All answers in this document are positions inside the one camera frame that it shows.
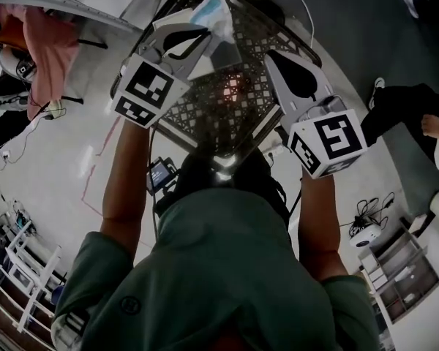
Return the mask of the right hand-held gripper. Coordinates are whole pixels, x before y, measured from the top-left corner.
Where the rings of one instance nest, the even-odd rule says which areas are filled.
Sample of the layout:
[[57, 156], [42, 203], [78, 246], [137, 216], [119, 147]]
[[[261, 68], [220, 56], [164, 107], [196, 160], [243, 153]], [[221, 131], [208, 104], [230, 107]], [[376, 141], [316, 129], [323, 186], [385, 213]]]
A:
[[265, 67], [283, 113], [279, 134], [311, 178], [344, 170], [367, 152], [355, 110], [320, 67], [281, 50], [266, 53]]

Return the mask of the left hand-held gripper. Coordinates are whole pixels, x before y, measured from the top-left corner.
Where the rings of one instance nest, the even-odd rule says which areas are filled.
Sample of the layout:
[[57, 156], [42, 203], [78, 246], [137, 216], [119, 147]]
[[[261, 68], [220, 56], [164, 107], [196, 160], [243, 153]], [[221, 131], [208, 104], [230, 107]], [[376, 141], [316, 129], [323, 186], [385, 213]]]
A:
[[114, 98], [113, 111], [149, 128], [187, 93], [188, 77], [212, 32], [193, 23], [159, 27], [131, 55]]

